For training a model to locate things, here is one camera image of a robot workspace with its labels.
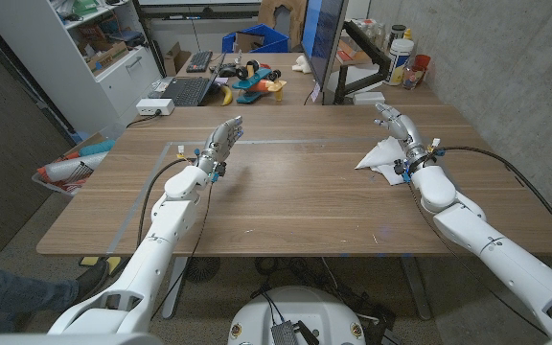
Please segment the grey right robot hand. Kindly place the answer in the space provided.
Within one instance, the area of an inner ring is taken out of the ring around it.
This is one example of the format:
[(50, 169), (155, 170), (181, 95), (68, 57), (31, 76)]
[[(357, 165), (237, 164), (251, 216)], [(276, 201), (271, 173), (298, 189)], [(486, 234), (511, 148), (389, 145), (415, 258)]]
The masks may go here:
[(391, 136), (399, 141), (406, 158), (411, 163), (427, 157), (422, 136), (408, 116), (384, 103), (376, 103), (375, 108), (382, 117), (382, 124), (388, 128)]

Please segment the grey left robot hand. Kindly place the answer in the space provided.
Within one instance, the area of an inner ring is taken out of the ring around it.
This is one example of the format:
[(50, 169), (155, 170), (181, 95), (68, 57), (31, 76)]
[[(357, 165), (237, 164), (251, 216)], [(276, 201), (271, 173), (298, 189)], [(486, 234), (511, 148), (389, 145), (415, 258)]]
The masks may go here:
[(242, 116), (230, 119), (217, 126), (205, 142), (205, 146), (197, 158), (195, 165), (208, 174), (225, 174), (225, 160), (230, 149), (243, 135)]

